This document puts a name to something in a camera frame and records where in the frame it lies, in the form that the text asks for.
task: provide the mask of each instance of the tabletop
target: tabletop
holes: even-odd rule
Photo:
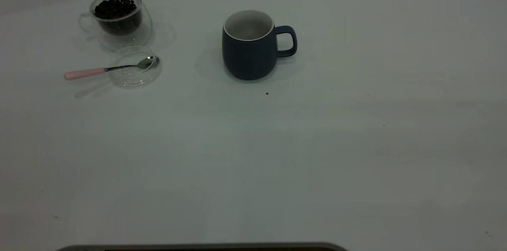
[[[1,0],[2,249],[507,249],[507,0],[143,0],[163,71],[134,90],[63,79],[111,58],[92,1]],[[221,59],[243,9],[299,45],[255,82]]]

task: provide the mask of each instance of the spoon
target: spoon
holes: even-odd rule
[[[88,69],[88,70],[80,70],[80,71],[72,71],[65,73],[63,77],[66,80],[75,80],[77,78],[85,78],[89,76],[104,74],[105,72],[109,72],[112,70],[118,70],[123,68],[129,68],[129,67],[137,67],[141,69],[146,69],[150,67],[150,65],[153,62],[158,61],[158,58],[156,56],[148,56],[141,62],[137,63],[137,65],[125,65],[125,66],[118,66],[118,67],[111,67],[111,68],[95,68],[95,69]]]

